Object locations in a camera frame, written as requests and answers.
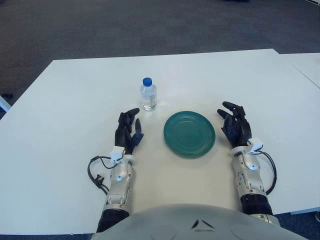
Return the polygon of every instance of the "robotic hand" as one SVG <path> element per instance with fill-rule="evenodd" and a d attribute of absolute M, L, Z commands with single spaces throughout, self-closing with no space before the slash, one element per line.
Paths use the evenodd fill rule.
<path fill-rule="evenodd" d="M 110 190 L 107 194 L 97 233 L 101 233 L 130 215 L 132 191 L 131 184 L 135 175 L 133 165 L 136 160 L 132 155 L 144 134 L 141 130 L 140 120 L 135 121 L 135 134 L 131 136 L 132 124 L 139 108 L 122 112 L 115 131 L 114 147 L 110 152 Z"/>
<path fill-rule="evenodd" d="M 267 198 L 275 181 L 272 189 L 266 192 L 260 177 L 261 166 L 256 157 L 257 154 L 264 153 L 260 151 L 263 143 L 258 138 L 252 138 L 250 124 L 245 119 L 246 114 L 242 106 L 227 101 L 224 101 L 222 105 L 233 113 L 231 115 L 224 110 L 217 110 L 217 113 L 224 118 L 222 131 L 233 147 L 231 151 L 232 167 L 235 172 L 235 184 L 242 211 L 265 222 L 279 225 L 278 219 L 273 216 Z"/>

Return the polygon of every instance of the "plastic bottle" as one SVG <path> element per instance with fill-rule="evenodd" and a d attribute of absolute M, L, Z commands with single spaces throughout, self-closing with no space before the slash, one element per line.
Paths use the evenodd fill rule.
<path fill-rule="evenodd" d="M 152 79 L 146 77 L 143 79 L 143 85 L 140 87 L 143 108 L 146 111 L 153 111 L 157 108 L 157 87 L 152 84 Z"/>

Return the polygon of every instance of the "black cable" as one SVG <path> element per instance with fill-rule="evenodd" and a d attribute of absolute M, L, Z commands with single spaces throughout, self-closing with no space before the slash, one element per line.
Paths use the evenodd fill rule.
<path fill-rule="evenodd" d="M 103 183 L 101 183 L 101 186 L 104 186 L 104 187 L 108 190 L 108 192 L 109 192 L 109 188 L 108 188 L 106 185 L 104 185 Z"/>
<path fill-rule="evenodd" d="M 100 176 L 100 175 L 97 175 L 96 179 L 94 179 L 94 177 L 93 177 L 92 174 L 91 174 L 90 165 L 91 165 L 95 160 L 97 160 L 97 158 L 95 158 L 95 157 L 92 158 L 92 159 L 90 160 L 89 164 L 88 164 L 87 172 L 88 172 L 89 178 L 90 178 L 90 180 L 91 180 L 99 189 L 101 189 L 101 190 L 105 193 L 105 195 L 108 195 L 107 191 L 101 187 L 101 184 L 102 184 L 102 183 L 99 184 L 99 177 L 101 177 L 101 176 Z"/>
<path fill-rule="evenodd" d="M 111 159 L 111 157 L 108 157 L 108 156 L 98 156 L 98 157 L 99 157 L 99 159 L 101 160 L 103 166 L 104 166 L 106 169 L 113 169 L 115 166 L 118 165 L 118 163 L 116 163 L 116 164 L 113 165 L 112 167 L 107 167 L 102 159 Z"/>
<path fill-rule="evenodd" d="M 271 187 L 265 192 L 267 195 L 270 194 L 272 192 L 272 190 L 275 188 L 276 186 L 276 182 L 277 182 L 277 169 L 276 169 L 276 165 L 275 165 L 275 162 L 273 161 L 272 157 L 265 151 L 261 151 L 261 150 L 258 150 L 256 155 L 259 155 L 259 154 L 263 154 L 266 156 L 266 158 L 269 160 L 269 162 L 271 163 L 271 166 L 272 166 L 272 170 L 273 170 L 273 181 L 272 181 L 272 185 Z"/>
<path fill-rule="evenodd" d="M 126 150 L 126 149 L 124 149 L 124 150 L 122 151 L 122 156 L 116 160 L 117 162 L 124 158 L 125 150 Z"/>

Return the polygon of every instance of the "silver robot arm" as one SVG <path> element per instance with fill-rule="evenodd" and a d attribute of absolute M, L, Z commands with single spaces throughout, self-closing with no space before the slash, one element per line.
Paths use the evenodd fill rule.
<path fill-rule="evenodd" d="M 273 216 L 260 177 L 261 166 L 256 154 L 262 149 L 263 143 L 258 138 L 250 138 L 247 145 L 237 146 L 231 150 L 235 185 L 242 211 L 264 222 L 280 226 L 278 219 Z"/>
<path fill-rule="evenodd" d="M 133 165 L 136 159 L 131 154 L 124 154 L 124 147 L 114 146 L 110 163 L 116 165 L 110 173 L 110 190 L 103 208 L 105 210 L 119 209 L 131 213 L 132 180 L 135 176 Z"/>
<path fill-rule="evenodd" d="M 98 223 L 97 233 L 101 233 L 123 219 L 129 217 L 132 202 L 132 181 L 135 175 L 133 165 L 136 160 L 132 155 L 133 150 L 140 143 L 144 134 L 141 130 L 140 120 L 135 121 L 135 134 L 131 136 L 132 124 L 135 115 L 139 113 L 139 108 L 122 112 L 118 120 L 118 128 L 115 131 L 114 147 L 110 152 L 110 157 L 94 157 L 88 166 L 88 174 L 94 184 L 107 194 L 102 215 Z M 90 172 L 90 164 L 99 158 L 110 159 L 110 188 L 103 184 L 104 178 L 97 175 L 93 178 Z"/>

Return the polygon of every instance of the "green plate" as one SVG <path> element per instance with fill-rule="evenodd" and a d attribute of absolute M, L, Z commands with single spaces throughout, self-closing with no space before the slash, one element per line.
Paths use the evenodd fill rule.
<path fill-rule="evenodd" d="M 166 121 L 163 129 L 166 144 L 177 154 L 200 157 L 211 150 L 216 133 L 204 116 L 193 111 L 180 111 Z"/>

